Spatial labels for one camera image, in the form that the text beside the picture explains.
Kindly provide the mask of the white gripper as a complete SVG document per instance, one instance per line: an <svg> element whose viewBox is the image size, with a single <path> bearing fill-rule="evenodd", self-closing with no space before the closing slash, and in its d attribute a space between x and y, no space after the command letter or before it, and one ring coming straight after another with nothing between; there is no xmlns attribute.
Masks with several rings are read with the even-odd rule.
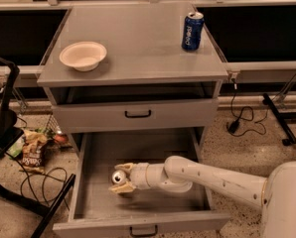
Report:
<svg viewBox="0 0 296 238"><path fill-rule="evenodd" d="M148 163L126 163L116 165L114 167L116 170L121 170L127 174L130 174L130 181L127 181L124 184L113 185L109 190L116 194L120 194L132 192L135 187L137 189L148 189L149 185L146 179L146 171L148 166Z"/></svg>

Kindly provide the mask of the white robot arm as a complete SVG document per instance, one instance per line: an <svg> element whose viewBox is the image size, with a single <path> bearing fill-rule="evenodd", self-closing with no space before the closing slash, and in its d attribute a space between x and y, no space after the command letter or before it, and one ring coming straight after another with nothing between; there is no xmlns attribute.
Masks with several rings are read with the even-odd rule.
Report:
<svg viewBox="0 0 296 238"><path fill-rule="evenodd" d="M278 166L267 178L171 156L163 164L117 165L109 189L163 189L184 193L197 183L261 211L261 238L296 238L296 162Z"/></svg>

